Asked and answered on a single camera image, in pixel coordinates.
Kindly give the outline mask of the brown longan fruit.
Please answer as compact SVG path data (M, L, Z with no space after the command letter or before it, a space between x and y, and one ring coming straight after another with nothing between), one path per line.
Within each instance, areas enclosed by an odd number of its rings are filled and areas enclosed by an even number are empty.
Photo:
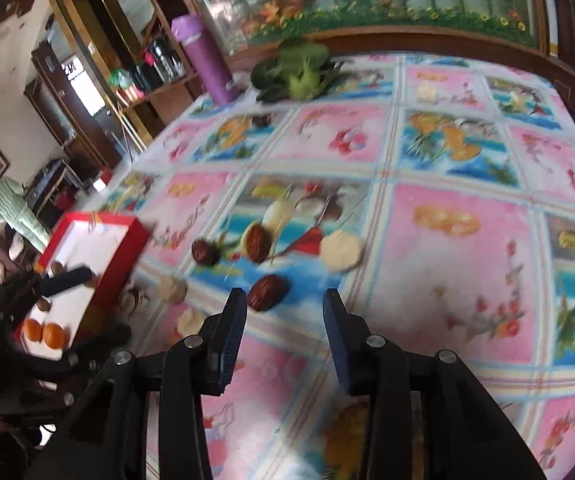
M49 312L51 309L51 302L47 298L41 297L36 301L36 307L41 312Z

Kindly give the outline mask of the red white tray box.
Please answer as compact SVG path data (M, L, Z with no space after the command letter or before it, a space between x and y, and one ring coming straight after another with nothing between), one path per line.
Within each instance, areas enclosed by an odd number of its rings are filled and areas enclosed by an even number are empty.
M70 212L53 231L35 270L66 287L33 306L16 330L31 356L60 360L65 351L97 336L115 318L118 296L151 231L132 214Z

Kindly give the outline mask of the person in green pajamas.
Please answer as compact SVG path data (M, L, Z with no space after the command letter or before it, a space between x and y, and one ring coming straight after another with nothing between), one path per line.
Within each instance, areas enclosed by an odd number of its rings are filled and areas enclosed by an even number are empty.
M24 192L18 181L0 177L0 223L21 234L42 254L50 242L50 232L27 205Z

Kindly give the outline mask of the red jujube date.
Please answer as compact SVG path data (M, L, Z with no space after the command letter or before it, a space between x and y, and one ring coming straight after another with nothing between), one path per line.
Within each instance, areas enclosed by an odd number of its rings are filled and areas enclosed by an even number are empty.
M289 283L277 274L269 274L258 280L248 293L246 303L256 312L272 309L289 291Z
M220 259L218 245L203 237L193 240L191 254L199 266L214 266Z
M242 238L245 254L254 263L262 263L269 255L272 236L260 223L253 223Z

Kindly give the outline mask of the round white yam slice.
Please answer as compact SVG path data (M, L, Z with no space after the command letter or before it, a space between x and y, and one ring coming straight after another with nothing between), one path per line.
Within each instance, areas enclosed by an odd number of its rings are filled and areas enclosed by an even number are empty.
M320 242L319 259L330 272L346 272L356 268L362 253L362 238L344 230L336 230Z

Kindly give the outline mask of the distant white yam piece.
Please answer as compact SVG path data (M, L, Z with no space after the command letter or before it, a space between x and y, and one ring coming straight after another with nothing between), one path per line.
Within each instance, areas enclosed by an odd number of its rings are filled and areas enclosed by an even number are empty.
M435 104L437 102L437 90L430 84L419 84L415 88L417 102Z

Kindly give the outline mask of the purple thermos bottle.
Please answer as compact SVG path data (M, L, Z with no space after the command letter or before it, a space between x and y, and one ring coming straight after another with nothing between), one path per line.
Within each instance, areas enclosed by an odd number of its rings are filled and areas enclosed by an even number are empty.
M234 102L240 96L240 89L202 18L196 14L174 18L172 33L213 101L218 105Z

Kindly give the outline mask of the dark plum on table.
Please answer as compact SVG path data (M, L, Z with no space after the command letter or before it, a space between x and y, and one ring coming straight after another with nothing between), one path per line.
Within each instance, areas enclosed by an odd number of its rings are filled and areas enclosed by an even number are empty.
M274 121L272 114L257 114L252 116L252 124L257 129L269 128Z

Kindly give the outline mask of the floral plastic tablecloth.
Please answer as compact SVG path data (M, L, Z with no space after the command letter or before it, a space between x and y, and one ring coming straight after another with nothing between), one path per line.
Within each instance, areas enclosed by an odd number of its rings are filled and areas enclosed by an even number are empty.
M435 104L417 102L430 84ZM272 114L269 128L252 116ZM218 479L353 479L367 404L342 393L327 348L328 288L402 349L448 348L476 373L550 479L575 467L575 122L561 84L503 65L419 53L346 58L320 100L225 107L203 96L175 119L102 209L153 234L123 311L134 348L176 344L187 308L277 274L272 309L248 315L236 371L203 402ZM254 263L242 238L272 236ZM321 240L363 240L330 272ZM199 266L191 245L217 244ZM181 304L158 298L172 274Z

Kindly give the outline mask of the black coffee maker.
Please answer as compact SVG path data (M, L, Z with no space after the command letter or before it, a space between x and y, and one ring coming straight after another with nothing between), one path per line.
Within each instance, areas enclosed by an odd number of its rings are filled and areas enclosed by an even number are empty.
M154 68L165 84L181 79L186 74L180 58L166 39L155 38L148 44L146 51L152 56Z

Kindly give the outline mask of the green leafy vegetable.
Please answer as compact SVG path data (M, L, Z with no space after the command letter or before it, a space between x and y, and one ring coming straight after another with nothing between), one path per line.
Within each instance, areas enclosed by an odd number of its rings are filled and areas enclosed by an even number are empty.
M250 81L257 90L257 102L309 102L338 80L343 66L343 61L331 58L324 44L295 37L282 41L273 58L257 63Z

